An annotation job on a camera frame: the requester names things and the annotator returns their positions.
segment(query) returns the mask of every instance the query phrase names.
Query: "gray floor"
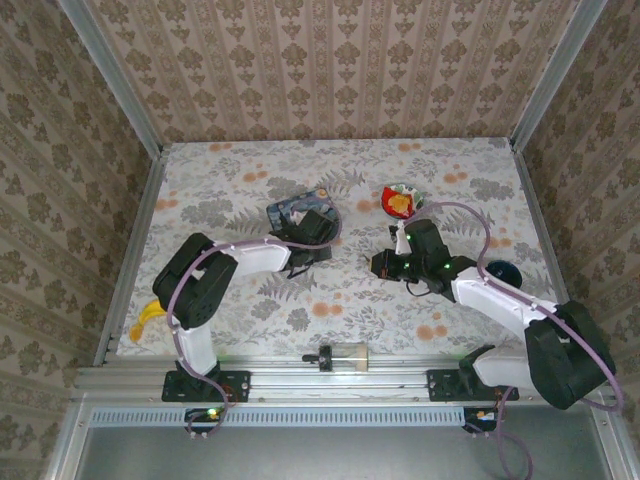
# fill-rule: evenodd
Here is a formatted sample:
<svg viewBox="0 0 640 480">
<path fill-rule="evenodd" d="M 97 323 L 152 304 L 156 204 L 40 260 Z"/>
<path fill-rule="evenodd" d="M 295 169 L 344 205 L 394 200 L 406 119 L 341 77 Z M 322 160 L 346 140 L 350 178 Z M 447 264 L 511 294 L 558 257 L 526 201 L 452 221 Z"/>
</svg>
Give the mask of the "gray floor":
<svg viewBox="0 0 640 480">
<path fill-rule="evenodd" d="M 585 409 L 513 408 L 505 431 L 534 458 L 534 479 L 610 477 Z M 457 428 L 228 428 L 190 440 L 182 429 L 89 434 L 77 480 L 502 479 L 495 442 Z M 524 457 L 508 448 L 514 472 Z"/>
</svg>

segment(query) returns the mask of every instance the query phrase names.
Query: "black cable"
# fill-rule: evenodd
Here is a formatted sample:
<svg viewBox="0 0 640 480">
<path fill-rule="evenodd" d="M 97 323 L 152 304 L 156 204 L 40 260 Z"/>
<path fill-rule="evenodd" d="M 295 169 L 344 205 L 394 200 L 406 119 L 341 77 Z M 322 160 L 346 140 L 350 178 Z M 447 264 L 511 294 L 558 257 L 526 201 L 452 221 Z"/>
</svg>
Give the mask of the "black cable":
<svg viewBox="0 0 640 480">
<path fill-rule="evenodd" d="M 420 293 L 420 294 L 415 294 L 411 291 L 411 289 L 409 288 L 409 281 L 407 280 L 407 282 L 405 283 L 405 286 L 407 287 L 407 292 L 409 292 L 411 295 L 413 295 L 414 297 L 424 297 L 425 295 L 429 295 L 431 293 L 431 290 L 427 290 L 424 293 Z"/>
</svg>

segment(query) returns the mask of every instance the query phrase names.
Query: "table surface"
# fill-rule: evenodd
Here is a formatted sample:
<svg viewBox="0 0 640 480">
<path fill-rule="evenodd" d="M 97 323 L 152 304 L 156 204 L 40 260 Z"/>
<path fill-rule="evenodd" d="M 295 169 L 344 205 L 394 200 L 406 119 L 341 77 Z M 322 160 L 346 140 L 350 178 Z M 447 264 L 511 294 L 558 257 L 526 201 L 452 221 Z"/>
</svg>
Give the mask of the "table surface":
<svg viewBox="0 0 640 480">
<path fill-rule="evenodd" d="M 156 275 L 191 233 L 214 241 L 264 236 L 270 230 L 267 205 L 317 187 L 327 189 L 343 218 L 333 259 L 292 280 L 286 273 L 233 279 L 214 318 L 220 355 L 292 356 L 326 342 L 364 341 L 373 353 L 398 355 L 463 355 L 486 343 L 516 344 L 514 335 L 481 313 L 441 296 L 411 297 L 404 283 L 369 272 L 368 258 L 393 248 L 388 226 L 394 220 L 379 199 L 383 186 L 396 182 L 424 192 L 426 204 L 458 201 L 480 211 L 492 230 L 487 260 L 513 262 L 524 291 L 555 301 L 506 139 L 176 144 L 117 354 L 175 353 L 164 318 L 150 320 L 138 343 L 128 331 L 155 298 Z M 430 218 L 452 255 L 478 255 L 484 232 L 477 220 L 448 207 Z"/>
</svg>

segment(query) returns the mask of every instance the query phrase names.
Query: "damask wallpaper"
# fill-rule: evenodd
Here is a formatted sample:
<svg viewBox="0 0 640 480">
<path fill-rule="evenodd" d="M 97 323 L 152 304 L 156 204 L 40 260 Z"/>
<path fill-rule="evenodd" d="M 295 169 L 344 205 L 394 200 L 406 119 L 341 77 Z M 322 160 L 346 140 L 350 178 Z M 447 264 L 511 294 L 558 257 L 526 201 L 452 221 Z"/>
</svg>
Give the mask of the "damask wallpaper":
<svg viewBox="0 0 640 480">
<path fill-rule="evenodd" d="M 85 0 L 164 143 L 509 136 L 577 0 Z"/>
<path fill-rule="evenodd" d="M 0 2 L 0 478 L 46 467 L 149 158 L 55 2 Z"/>
<path fill-rule="evenodd" d="M 640 446 L 640 4 L 610 0 L 525 151 L 558 261 L 606 333 Z"/>
</svg>

